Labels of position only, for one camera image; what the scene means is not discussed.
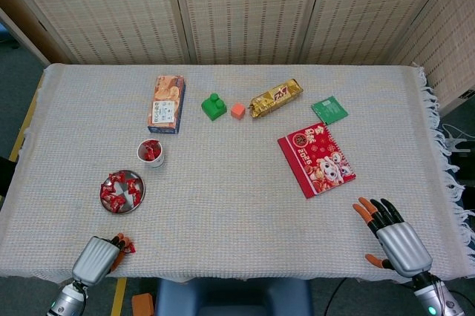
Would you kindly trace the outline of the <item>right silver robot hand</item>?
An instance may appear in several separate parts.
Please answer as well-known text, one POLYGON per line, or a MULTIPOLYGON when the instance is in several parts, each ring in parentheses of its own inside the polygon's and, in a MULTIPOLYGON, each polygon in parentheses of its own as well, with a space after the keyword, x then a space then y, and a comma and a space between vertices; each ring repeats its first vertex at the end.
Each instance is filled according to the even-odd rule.
POLYGON ((428 273, 433 259, 411 224, 406 222, 396 207, 386 199, 358 198, 353 209, 378 240, 386 257, 366 254, 365 259, 380 269, 394 270, 406 278, 428 273))

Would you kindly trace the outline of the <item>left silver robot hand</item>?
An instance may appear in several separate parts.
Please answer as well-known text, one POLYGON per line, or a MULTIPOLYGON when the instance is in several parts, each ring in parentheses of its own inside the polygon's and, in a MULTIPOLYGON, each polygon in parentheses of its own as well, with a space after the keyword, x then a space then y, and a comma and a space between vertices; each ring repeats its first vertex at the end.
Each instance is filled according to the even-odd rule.
POLYGON ((97 285, 119 265, 130 251, 130 245, 130 239, 123 234, 117 234, 111 240, 92 237, 73 265, 73 279, 83 286, 97 285))

